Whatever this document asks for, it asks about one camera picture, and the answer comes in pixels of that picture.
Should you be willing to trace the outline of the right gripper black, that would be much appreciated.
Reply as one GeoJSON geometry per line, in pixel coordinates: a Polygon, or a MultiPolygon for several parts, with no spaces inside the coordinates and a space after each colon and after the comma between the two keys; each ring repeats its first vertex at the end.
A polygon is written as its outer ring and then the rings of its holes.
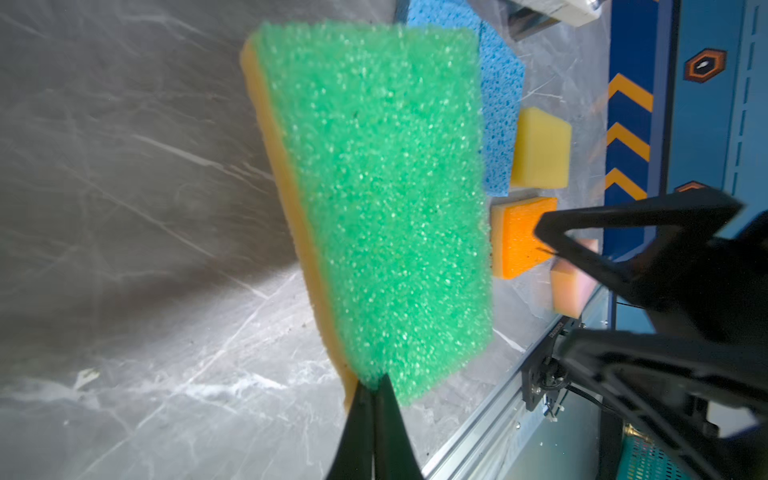
{"type": "Polygon", "coordinates": [[[549,212],[534,229],[670,336],[578,330],[560,357],[695,479],[767,476],[767,213],[734,238],[715,237],[743,208],[699,188],[549,212]],[[694,415],[693,398],[745,409],[757,423],[719,437],[694,415]]]}

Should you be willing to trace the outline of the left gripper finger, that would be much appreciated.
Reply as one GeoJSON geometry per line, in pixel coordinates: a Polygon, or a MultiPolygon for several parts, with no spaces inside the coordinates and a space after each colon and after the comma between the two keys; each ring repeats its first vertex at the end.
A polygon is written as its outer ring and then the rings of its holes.
{"type": "Polygon", "coordinates": [[[356,387],[329,479],[423,480],[390,378],[356,387]]]}

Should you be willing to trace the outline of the orange sponge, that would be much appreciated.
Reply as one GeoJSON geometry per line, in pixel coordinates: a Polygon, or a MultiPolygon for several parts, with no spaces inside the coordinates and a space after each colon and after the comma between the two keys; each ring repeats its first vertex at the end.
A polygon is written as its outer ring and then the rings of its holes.
{"type": "Polygon", "coordinates": [[[490,209],[492,271],[514,279],[548,261],[553,254],[534,234],[541,217],[557,209],[554,197],[535,197],[493,205],[490,209]]]}

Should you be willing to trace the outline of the yellow sponge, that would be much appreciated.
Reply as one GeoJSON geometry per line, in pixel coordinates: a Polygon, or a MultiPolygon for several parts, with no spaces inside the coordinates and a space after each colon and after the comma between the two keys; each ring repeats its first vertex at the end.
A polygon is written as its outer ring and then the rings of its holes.
{"type": "Polygon", "coordinates": [[[569,184],[572,125],[539,108],[520,112],[510,186],[562,189],[569,184]]]}

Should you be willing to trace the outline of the green scrub sponge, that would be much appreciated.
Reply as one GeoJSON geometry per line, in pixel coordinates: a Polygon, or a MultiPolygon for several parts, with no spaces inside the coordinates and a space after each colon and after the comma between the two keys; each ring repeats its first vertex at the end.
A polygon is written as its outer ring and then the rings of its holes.
{"type": "Polygon", "coordinates": [[[265,23],[241,65],[346,390],[418,400],[492,336],[476,34],[265,23]]]}

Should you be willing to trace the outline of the white two-tier shelf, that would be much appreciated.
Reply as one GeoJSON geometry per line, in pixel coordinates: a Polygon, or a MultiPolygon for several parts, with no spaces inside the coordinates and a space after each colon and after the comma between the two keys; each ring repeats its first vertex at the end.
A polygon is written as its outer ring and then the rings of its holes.
{"type": "Polygon", "coordinates": [[[506,1],[502,15],[509,36],[523,40],[558,23],[578,28],[601,16],[602,0],[515,0],[506,1]]]}

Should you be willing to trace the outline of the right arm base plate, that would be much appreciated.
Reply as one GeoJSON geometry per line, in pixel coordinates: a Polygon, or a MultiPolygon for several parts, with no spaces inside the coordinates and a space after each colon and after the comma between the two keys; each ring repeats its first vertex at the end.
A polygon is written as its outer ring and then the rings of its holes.
{"type": "Polygon", "coordinates": [[[560,316],[554,326],[543,335],[525,358],[521,367],[522,397],[526,409],[533,412],[540,400],[551,390],[559,390],[559,362],[553,357],[557,340],[561,332],[571,321],[569,317],[560,316]]]}

